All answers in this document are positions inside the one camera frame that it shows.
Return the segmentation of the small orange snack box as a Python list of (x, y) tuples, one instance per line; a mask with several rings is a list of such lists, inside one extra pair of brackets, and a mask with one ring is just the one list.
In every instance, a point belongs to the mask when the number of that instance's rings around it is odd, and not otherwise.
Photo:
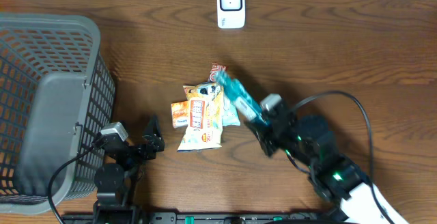
[(179, 128), (188, 125), (188, 101), (171, 104), (172, 125)]

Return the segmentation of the yellow red noodle packet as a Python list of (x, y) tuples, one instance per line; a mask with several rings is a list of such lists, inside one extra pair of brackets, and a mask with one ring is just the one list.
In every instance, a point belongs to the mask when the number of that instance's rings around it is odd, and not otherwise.
[(185, 85), (188, 125), (178, 152), (211, 150), (221, 147), (223, 132), (223, 88), (218, 83)]

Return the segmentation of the mint white snack packet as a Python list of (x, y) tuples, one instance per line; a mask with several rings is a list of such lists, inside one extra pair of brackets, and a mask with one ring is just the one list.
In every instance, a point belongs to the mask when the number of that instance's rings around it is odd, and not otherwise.
[(223, 126), (239, 126), (240, 119), (235, 106), (231, 103), (228, 97), (223, 97)]

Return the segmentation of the blue Listerine mouthwash bottle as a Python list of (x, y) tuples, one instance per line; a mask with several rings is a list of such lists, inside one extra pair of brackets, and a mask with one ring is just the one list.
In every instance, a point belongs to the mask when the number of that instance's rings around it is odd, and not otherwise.
[(238, 79), (231, 78), (224, 70), (220, 70), (215, 76), (216, 82), (223, 86), (225, 95), (236, 109), (245, 118), (260, 126), (269, 126), (270, 122), (262, 117), (262, 108), (244, 88)]

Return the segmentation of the red Top chocolate bar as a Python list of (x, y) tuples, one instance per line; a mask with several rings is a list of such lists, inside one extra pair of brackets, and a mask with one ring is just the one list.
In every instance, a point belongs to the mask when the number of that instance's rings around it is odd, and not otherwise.
[(226, 69), (227, 69), (227, 66), (225, 66), (225, 65), (220, 65), (218, 63), (212, 63), (212, 67), (210, 70), (208, 81), (209, 82), (216, 82), (216, 74), (220, 71), (226, 71)]

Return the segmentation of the grey plastic shopping basket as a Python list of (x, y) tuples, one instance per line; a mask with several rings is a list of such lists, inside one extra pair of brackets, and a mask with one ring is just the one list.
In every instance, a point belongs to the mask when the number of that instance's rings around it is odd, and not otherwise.
[(84, 16), (1, 14), (1, 211), (41, 214), (94, 191), (115, 84)]

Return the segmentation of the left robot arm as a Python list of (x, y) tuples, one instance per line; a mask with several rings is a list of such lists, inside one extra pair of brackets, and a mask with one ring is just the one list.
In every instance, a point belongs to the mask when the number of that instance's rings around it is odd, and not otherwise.
[(95, 173), (97, 201), (93, 223), (147, 223), (147, 214), (133, 204), (132, 198), (143, 175), (142, 165), (165, 149), (158, 118), (154, 115), (149, 120), (143, 143), (129, 145), (127, 138), (121, 122), (107, 124), (98, 133), (96, 147), (115, 161), (103, 164)]

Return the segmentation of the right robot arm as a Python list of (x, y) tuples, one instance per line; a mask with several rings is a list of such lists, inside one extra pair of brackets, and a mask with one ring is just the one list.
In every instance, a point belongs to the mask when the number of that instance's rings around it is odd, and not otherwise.
[(349, 223), (406, 222), (369, 175), (339, 151), (335, 134), (322, 116), (298, 118), (282, 104), (265, 114), (269, 125), (249, 122), (247, 127), (267, 156), (283, 150), (295, 162), (308, 167), (305, 173), (314, 191), (335, 206), (324, 214), (324, 219)]

